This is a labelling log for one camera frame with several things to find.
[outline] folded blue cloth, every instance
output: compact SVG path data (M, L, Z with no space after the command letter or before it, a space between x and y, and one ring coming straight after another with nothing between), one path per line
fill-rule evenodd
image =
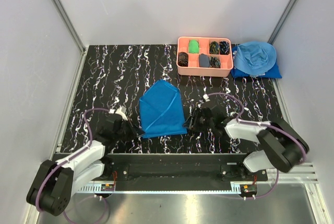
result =
M237 53L237 46L235 46L232 49L233 58L235 58L236 53ZM231 70L231 75L232 75L233 78L250 76L249 74L244 73L243 71L241 71L241 70L239 70L235 67ZM282 78L282 76L280 74L280 70L279 70L278 65L277 65L277 61L275 62L274 66L270 70L268 70L266 73L264 73L262 75L257 75L257 77L276 78L276 79Z
M181 94L165 80L159 80L139 99L143 138L186 134Z
M236 69L249 75L262 75L276 62L275 48L266 42L251 41L237 46L234 58Z

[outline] reflective metal surface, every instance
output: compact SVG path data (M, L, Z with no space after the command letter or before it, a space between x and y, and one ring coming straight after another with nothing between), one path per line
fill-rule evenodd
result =
M259 194L269 189L260 185ZM94 223L103 212L103 203L87 194L76 194L67 207L69 218L79 224ZM256 223L309 224L316 223L301 184L279 184L266 198L242 201L215 195L129 195L114 194L108 198L110 213L105 224L197 224ZM38 224L66 224L58 217L42 213Z

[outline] pink plastic bin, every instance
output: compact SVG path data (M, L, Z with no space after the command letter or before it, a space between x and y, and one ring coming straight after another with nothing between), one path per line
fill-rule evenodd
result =
M188 46L190 40L197 40L199 43L199 54L189 53ZM226 41L230 44L230 53L228 55L221 54L209 54L209 46L212 41ZM178 54L185 52L189 56L189 62L187 67L178 65ZM201 53L209 56L218 57L220 59L220 68L203 68L199 67L198 58ZM193 75L193 76L212 76L212 77L226 77L229 75L233 68L232 59L232 47L231 41L224 38L200 38L200 37L180 37L177 43L177 72L181 75Z

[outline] gray wall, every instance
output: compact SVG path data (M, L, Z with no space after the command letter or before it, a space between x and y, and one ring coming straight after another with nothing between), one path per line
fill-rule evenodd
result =
M288 0L61 0L84 44L266 41Z
M275 42L279 82L294 128L310 145L313 162L334 215L334 0L299 0Z
M0 7L0 222L21 224L80 54L51 0L0 0Z

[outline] green object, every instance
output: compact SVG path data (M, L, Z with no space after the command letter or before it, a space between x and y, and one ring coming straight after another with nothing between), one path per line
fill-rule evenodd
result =
M199 53L199 44L197 40L189 41L189 53Z

